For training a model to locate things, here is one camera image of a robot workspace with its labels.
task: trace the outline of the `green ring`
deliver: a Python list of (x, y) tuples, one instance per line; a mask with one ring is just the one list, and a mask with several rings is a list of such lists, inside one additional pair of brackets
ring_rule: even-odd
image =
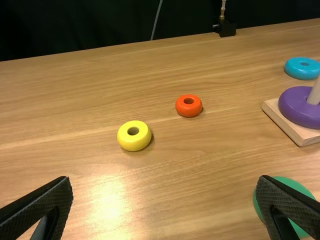
[[(301, 185), (297, 181), (294, 181), (294, 180), (287, 178), (287, 177), (284, 177), (284, 176), (274, 176), (273, 178), (278, 180), (279, 182), (297, 190), (298, 192), (300, 192), (304, 195), (307, 195), (309, 198), (316, 200), (316, 198), (312, 195), (312, 193), (305, 186)], [(256, 189), (254, 189), (254, 192), (253, 192), (253, 206), (256, 211), (256, 214), (258, 214), (261, 221), (264, 222), (264, 217), (262, 216), (262, 213), (260, 211), (260, 208), (258, 206), (258, 202), (256, 199)], [(291, 225), (293, 226), (296, 234), (298, 234), (300, 239), (309, 237), (309, 234), (306, 233), (301, 227), (299, 227), (297, 224), (295, 224), (291, 219), (289, 219), (289, 221), (290, 221)]]

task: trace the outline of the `orange ring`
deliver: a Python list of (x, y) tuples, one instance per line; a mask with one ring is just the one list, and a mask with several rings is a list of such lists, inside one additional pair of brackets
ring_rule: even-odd
[(199, 97), (187, 94), (179, 97), (175, 102), (175, 109), (183, 117), (191, 118), (201, 113), (202, 102)]

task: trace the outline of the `black clamp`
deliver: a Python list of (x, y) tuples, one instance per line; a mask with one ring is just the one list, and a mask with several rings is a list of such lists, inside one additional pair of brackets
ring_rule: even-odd
[(227, 0), (222, 0), (222, 6), (220, 9), (220, 16), (218, 24), (213, 25), (214, 31), (220, 35), (221, 38), (231, 37), (236, 35), (237, 24), (234, 22), (229, 22), (225, 19)]
[(0, 239), (16, 240), (41, 219), (30, 240), (59, 240), (73, 199), (69, 178), (61, 176), (0, 208)]
[(320, 202), (263, 175), (256, 186), (256, 200), (271, 240), (299, 240), (289, 219), (320, 239)]

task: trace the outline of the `teal ring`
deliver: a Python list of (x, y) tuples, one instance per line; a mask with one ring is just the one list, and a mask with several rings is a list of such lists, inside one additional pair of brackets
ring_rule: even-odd
[(299, 80), (314, 80), (320, 75), (320, 62), (307, 57), (293, 57), (286, 61), (284, 71)]

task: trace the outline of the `purple ring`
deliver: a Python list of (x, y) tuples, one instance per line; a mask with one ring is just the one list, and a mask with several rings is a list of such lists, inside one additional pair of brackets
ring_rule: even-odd
[(278, 102), (283, 116), (308, 129), (320, 129), (320, 105), (307, 103), (311, 86), (294, 86), (285, 90)]

